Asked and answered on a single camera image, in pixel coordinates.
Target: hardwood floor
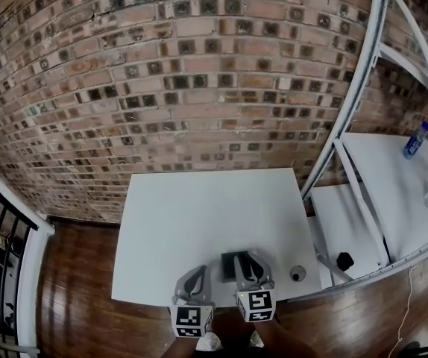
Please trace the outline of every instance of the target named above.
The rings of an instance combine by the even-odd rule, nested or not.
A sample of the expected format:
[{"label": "hardwood floor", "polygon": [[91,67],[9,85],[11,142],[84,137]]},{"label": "hardwood floor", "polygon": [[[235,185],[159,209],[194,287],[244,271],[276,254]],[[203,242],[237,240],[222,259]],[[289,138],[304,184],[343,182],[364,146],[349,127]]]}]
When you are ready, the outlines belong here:
[{"label": "hardwood floor", "polygon": [[[37,334],[43,356],[159,357],[174,339],[168,310],[110,298],[118,230],[56,226],[39,286]],[[412,279],[400,347],[414,340],[428,345],[428,260]],[[408,273],[402,272],[335,297],[279,304],[277,313],[281,324],[321,357],[387,357],[408,294]],[[246,341],[251,331],[236,309],[219,310],[213,327],[224,346]]]}]

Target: white shelf board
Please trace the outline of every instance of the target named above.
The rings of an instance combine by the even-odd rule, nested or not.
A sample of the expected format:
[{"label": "white shelf board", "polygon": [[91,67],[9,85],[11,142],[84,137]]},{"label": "white shelf board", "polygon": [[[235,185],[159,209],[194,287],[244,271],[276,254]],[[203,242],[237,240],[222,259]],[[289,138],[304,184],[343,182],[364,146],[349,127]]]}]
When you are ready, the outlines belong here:
[{"label": "white shelf board", "polygon": [[408,60],[399,51],[385,43],[380,43],[378,50],[378,55],[381,58],[401,66],[428,89],[428,70]]},{"label": "white shelf board", "polygon": [[[248,249],[270,264],[277,300],[321,291],[292,169],[132,175],[112,298],[169,306],[177,279],[206,264],[216,306],[235,306],[236,284],[221,282],[221,254]],[[289,276],[296,265],[306,269],[300,283]]]},{"label": "white shelf board", "polygon": [[[308,220],[309,220],[310,232],[312,233],[313,244],[317,248],[318,253],[322,254],[324,257],[327,257],[328,256],[327,246],[325,245],[324,234],[317,217],[310,216]],[[330,273],[330,270],[319,261],[318,261],[318,271],[320,273],[321,288],[326,289],[333,286],[333,282],[332,282],[333,277]]]},{"label": "white shelf board", "polygon": [[[348,252],[355,263],[345,273],[352,278],[378,270],[380,255],[350,184],[313,188],[312,202],[333,264],[341,252]],[[335,284],[342,283],[335,276],[333,279]]]},{"label": "white shelf board", "polygon": [[402,150],[407,136],[345,133],[342,142],[377,212],[393,261],[428,242],[428,141],[411,160]]}]

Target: shoe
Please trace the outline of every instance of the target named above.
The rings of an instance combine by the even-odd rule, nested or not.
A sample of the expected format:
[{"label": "shoe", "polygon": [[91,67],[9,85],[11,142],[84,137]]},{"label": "shoe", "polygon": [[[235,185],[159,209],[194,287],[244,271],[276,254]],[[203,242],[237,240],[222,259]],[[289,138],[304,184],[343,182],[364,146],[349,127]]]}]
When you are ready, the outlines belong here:
[{"label": "shoe", "polygon": [[257,330],[252,333],[251,342],[249,343],[249,348],[263,348],[264,342],[260,339],[260,335]]},{"label": "shoe", "polygon": [[217,351],[221,349],[221,340],[212,331],[206,332],[204,337],[200,338],[196,345],[197,351]]}]

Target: red brick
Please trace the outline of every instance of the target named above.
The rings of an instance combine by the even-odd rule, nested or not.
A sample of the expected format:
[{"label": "red brick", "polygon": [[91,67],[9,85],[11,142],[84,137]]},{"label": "red brick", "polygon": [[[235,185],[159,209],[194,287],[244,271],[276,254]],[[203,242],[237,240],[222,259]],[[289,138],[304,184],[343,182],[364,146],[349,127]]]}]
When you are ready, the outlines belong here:
[{"label": "red brick", "polygon": [[178,20],[176,23],[176,33],[179,37],[211,34],[214,30],[215,20],[211,18],[189,18]]},{"label": "red brick", "polygon": [[309,77],[324,77],[327,65],[309,61],[298,61],[295,63],[295,74]]},{"label": "red brick", "polygon": [[274,78],[266,75],[241,75],[240,87],[256,87],[271,89],[274,86]]},{"label": "red brick", "polygon": [[139,118],[144,122],[155,122],[171,118],[171,114],[164,109],[143,110],[139,112]]},{"label": "red brick", "polygon": [[82,41],[72,46],[72,51],[75,57],[83,57],[88,54],[95,53],[99,50],[100,48],[98,46],[98,40],[93,38],[87,41]]},{"label": "red brick", "polygon": [[141,60],[150,60],[157,57],[155,43],[130,46],[126,50],[126,62],[132,63]]},{"label": "red brick", "polygon": [[309,130],[311,121],[309,119],[295,119],[293,121],[287,121],[282,123],[282,130],[294,131],[294,130]]},{"label": "red brick", "polygon": [[196,57],[184,60],[184,69],[188,73],[217,72],[219,70],[219,57]]},{"label": "red brick", "polygon": [[202,131],[199,133],[187,133],[179,137],[181,142],[231,142],[241,140],[235,131]]},{"label": "red brick", "polygon": [[141,22],[153,21],[156,18],[156,13],[154,12],[154,5],[140,5],[120,10],[116,13],[116,18],[122,28]]},{"label": "red brick", "polygon": [[229,118],[237,116],[237,107],[231,105],[179,105],[172,109],[173,118]]},{"label": "red brick", "polygon": [[277,56],[279,54],[278,43],[262,39],[236,40],[234,48],[237,46],[242,54],[252,54],[258,56]]},{"label": "red brick", "polygon": [[139,92],[156,92],[164,89],[162,78],[143,78],[138,81],[130,81],[128,85],[131,92],[135,94]]},{"label": "red brick", "polygon": [[89,73],[83,78],[86,87],[93,87],[95,85],[108,84],[111,82],[110,73],[107,70],[100,70],[99,72]]},{"label": "red brick", "polygon": [[186,104],[209,104],[218,98],[217,90],[197,89],[184,93],[184,103]]},{"label": "red brick", "polygon": [[332,39],[332,34],[314,28],[302,28],[299,40],[303,43],[327,46]]},{"label": "red brick", "polygon": [[284,19],[285,12],[286,6],[284,4],[277,4],[260,0],[249,0],[245,10],[247,16],[278,20]]},{"label": "red brick", "polygon": [[264,106],[243,106],[241,108],[241,116],[265,118],[271,112],[270,107]]}]

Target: white metal shelf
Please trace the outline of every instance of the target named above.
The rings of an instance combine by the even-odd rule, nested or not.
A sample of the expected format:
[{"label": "white metal shelf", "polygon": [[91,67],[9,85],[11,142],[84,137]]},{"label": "white metal shelf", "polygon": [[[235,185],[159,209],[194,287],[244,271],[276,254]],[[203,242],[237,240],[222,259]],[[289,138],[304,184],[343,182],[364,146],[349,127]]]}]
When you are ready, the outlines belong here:
[{"label": "white metal shelf", "polygon": [[378,48],[378,56],[395,63],[398,66],[401,66],[428,89],[428,71],[424,67],[413,63],[399,51],[393,49],[391,46],[388,46],[385,43],[380,43],[380,47]]},{"label": "white metal shelf", "polygon": [[[316,187],[312,189],[312,202],[327,246],[326,257],[333,264],[341,252],[348,252],[355,263],[345,273],[353,279],[381,267],[381,256],[350,184]],[[337,277],[333,279],[335,284],[342,283]]]},{"label": "white metal shelf", "polygon": [[407,160],[406,136],[345,133],[347,149],[370,195],[392,261],[428,243],[428,141]]}]

